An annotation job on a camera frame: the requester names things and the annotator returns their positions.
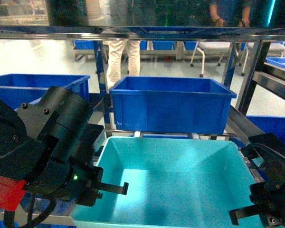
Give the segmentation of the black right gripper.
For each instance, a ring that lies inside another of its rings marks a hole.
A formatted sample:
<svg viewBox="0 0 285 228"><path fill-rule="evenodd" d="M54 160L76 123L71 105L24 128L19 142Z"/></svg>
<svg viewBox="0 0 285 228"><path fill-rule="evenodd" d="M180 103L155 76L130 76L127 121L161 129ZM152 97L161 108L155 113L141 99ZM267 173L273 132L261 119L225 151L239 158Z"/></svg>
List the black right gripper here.
<svg viewBox="0 0 285 228"><path fill-rule="evenodd" d="M230 210L233 225L238 220L258 215L264 227L285 226L285 145L273 133L250 136L242 153L249 160L261 158L258 170L266 178L250 186L253 205Z"/></svg>

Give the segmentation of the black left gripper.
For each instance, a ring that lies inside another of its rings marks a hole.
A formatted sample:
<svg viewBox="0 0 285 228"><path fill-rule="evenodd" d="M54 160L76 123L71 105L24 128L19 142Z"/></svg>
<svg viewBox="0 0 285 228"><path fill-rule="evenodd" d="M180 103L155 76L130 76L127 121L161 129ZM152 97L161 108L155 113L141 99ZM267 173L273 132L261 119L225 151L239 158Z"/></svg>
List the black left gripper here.
<svg viewBox="0 0 285 228"><path fill-rule="evenodd" d="M129 183L123 186L100 182L104 173L101 167L79 167L72 165L69 174L60 186L47 186L40 180L26 187L29 193L40 196L51 196L57 200L70 202L83 206L93 206L97 199L103 197L99 190L126 195Z"/></svg>

